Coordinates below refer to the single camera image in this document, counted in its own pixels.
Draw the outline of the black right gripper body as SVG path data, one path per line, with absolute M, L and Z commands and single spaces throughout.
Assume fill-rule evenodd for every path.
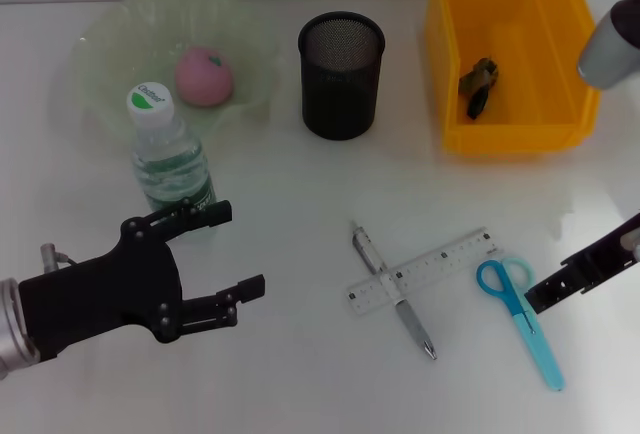
M 639 263 L 639 215 L 595 241 L 565 262 L 575 262 L 582 268 L 584 294 L 617 274 Z

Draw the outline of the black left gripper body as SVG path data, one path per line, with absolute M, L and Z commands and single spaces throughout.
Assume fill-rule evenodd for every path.
M 143 218 L 121 226 L 107 254 L 19 284 L 29 339 L 43 362 L 67 347 L 128 325 L 161 343 L 180 335 L 182 287 L 164 223 Z

